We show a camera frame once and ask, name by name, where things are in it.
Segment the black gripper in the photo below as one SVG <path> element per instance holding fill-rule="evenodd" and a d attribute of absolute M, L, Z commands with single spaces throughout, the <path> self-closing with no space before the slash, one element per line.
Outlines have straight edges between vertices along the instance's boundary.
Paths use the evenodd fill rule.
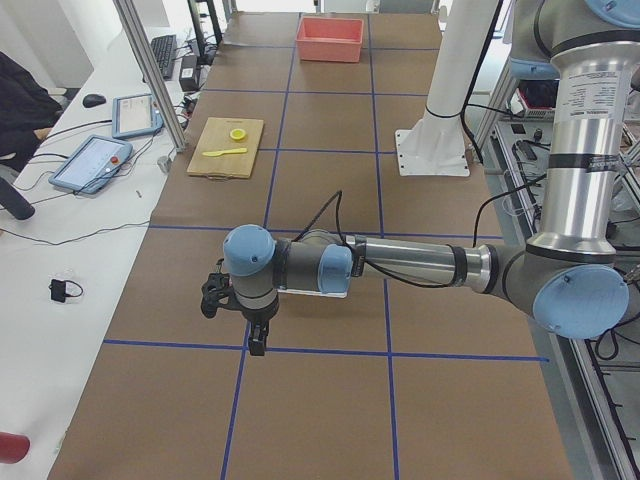
<path fill-rule="evenodd" d="M 244 318 L 252 324 L 248 337 L 250 354 L 252 356 L 265 354 L 268 345 L 269 321 L 278 313 L 278 303 L 271 302 L 258 309 L 243 306 L 241 311 Z"/>

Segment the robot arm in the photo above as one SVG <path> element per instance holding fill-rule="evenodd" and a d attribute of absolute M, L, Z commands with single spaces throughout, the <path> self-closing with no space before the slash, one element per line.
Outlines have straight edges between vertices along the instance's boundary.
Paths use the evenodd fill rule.
<path fill-rule="evenodd" d="M 621 159 L 631 78 L 639 65 L 635 1 L 520 1 L 512 70 L 548 68 L 559 81 L 541 223 L 523 248 L 463 248 L 344 235 L 306 227 L 275 239 L 243 225 L 223 243 L 221 270 L 203 286 L 201 309 L 225 308 L 249 325 L 248 347 L 265 353 L 269 322 L 286 291 L 344 296 L 370 271 L 414 287 L 468 287 L 501 298 L 558 336 L 590 339 L 629 305 L 606 225 Z"/>

